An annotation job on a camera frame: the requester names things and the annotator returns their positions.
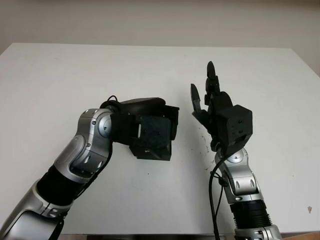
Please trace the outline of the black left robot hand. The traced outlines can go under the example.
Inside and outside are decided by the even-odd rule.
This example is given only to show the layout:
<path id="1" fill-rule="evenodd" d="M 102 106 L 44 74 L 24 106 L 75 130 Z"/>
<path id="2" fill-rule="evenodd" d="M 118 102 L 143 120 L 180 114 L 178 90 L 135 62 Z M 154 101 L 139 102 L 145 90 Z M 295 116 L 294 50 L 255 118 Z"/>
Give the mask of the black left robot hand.
<path id="1" fill-rule="evenodd" d="M 135 98 L 122 102 L 110 100 L 107 106 L 112 106 L 121 114 L 160 116 L 166 105 L 159 97 Z"/>

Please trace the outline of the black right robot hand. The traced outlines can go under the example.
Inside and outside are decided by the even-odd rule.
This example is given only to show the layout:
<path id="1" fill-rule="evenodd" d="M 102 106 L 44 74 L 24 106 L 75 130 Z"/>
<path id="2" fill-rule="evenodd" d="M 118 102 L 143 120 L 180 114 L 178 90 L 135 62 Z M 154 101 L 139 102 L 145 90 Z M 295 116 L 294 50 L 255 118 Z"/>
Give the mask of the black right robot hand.
<path id="1" fill-rule="evenodd" d="M 190 85 L 191 102 L 193 106 L 192 115 L 203 125 L 211 135 L 211 150 L 217 152 L 221 147 L 221 138 L 218 134 L 217 115 L 220 111 L 232 107 L 232 101 L 226 92 L 220 91 L 219 78 L 216 75 L 215 66 L 209 61 L 206 69 L 207 79 L 205 81 L 204 104 L 208 110 L 201 109 L 201 100 L 197 87 Z"/>

